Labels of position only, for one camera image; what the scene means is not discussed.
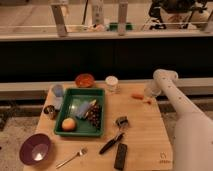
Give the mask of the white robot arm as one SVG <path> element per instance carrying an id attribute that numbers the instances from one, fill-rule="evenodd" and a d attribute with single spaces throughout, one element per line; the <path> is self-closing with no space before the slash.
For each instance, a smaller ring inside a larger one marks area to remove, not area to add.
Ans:
<path id="1" fill-rule="evenodd" d="M 174 130 L 173 171 L 213 171 L 213 120 L 176 85 L 178 73 L 157 69 L 145 86 L 146 97 L 163 92 L 179 118 Z"/>

